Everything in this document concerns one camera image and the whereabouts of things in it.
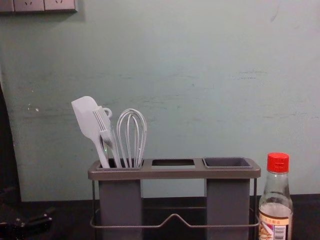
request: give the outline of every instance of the utensil handle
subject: utensil handle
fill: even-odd
[[[95,142],[94,145],[95,145],[96,151],[98,152],[99,159],[100,159],[102,167],[104,169],[109,169],[110,165],[108,163],[106,155],[105,155],[103,149],[101,148],[100,144],[98,142]]]

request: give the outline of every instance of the wire handle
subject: wire handle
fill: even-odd
[[[90,226],[94,229],[159,229],[167,224],[167,222],[172,219],[177,218],[179,219],[184,225],[191,229],[208,229],[208,228],[253,228],[257,227],[260,224],[260,219],[257,215],[255,215],[256,223],[254,224],[239,224],[239,225],[192,225],[188,223],[186,220],[184,220],[179,214],[173,213],[170,216],[168,216],[162,223],[159,225],[95,225],[94,224],[94,216],[90,220]]]

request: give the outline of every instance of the spatula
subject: spatula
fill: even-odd
[[[104,153],[103,141],[100,136],[100,127],[93,111],[98,107],[96,101],[90,96],[83,96],[71,102],[81,132],[91,139],[103,168],[110,168]]]

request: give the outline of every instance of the bottle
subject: bottle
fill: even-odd
[[[293,204],[289,192],[289,155],[271,152],[259,202],[259,240],[292,240]]]

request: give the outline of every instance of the gray container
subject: gray container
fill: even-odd
[[[248,227],[213,225],[249,224],[250,179],[255,179],[256,187],[260,174],[260,167],[243,157],[145,159],[138,169],[102,168],[96,161],[88,170],[88,178],[99,182],[101,225],[109,226],[103,228],[102,240],[143,239],[142,229],[147,228],[142,226],[144,179],[206,179],[207,225],[194,227],[208,228],[207,240],[247,240]]]

